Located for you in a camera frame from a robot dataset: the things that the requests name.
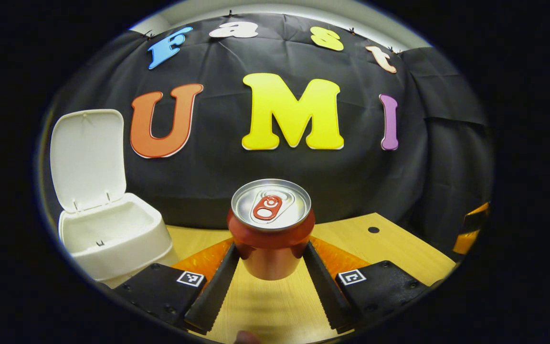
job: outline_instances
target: white trash bin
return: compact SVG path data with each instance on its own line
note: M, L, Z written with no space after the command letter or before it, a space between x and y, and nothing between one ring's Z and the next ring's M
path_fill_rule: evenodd
M173 247L159 211L125 193L123 130L118 111L93 109L61 117L52 133L59 238L97 281L141 269Z

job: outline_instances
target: red pull tab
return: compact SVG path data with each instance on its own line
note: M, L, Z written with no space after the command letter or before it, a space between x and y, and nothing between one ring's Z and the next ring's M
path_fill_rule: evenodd
M254 211L253 211L254 217L264 221L273 220L273 218L277 216L277 213L279 213L281 204L282 204L281 198L279 198L278 196L275 196L273 194L270 194L269 196L264 196L258 202L258 204L256 204L256 207L254 207ZM259 215L258 211L260 209L266 209L271 213L269 214L269 216Z

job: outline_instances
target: can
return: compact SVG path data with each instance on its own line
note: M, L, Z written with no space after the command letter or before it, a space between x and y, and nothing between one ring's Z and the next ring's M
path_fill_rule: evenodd
M242 262L254 277L279 280L296 269L315 225L308 193L282 179L240 187L227 217Z

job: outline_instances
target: letter m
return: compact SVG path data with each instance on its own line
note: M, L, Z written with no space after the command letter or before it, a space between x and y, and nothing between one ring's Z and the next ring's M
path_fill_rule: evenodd
M328 80L311 80L300 100L277 74L248 74L243 83L252 88L252 122L243 137L246 150L274 150L279 137L273 134L275 117L286 141L296 147L312 119L307 145L314 150L340 150L343 138L338 133L337 94L340 88Z

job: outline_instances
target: wooden table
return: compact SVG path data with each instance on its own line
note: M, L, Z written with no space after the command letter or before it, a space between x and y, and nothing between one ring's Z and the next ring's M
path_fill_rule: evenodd
M379 232L369 232L371 226ZM225 229L167 228L175 252L159 263L168 265L231 237ZM376 213L315 225L312 235L369 263L389 260L428 286L455 266L441 252ZM131 275L107 284L116 287ZM195 334L228 344L238 330L255 333L264 344L312 343L338 336L330 329L303 260L292 275L277 281L257 279L239 262L213 329L207 335Z

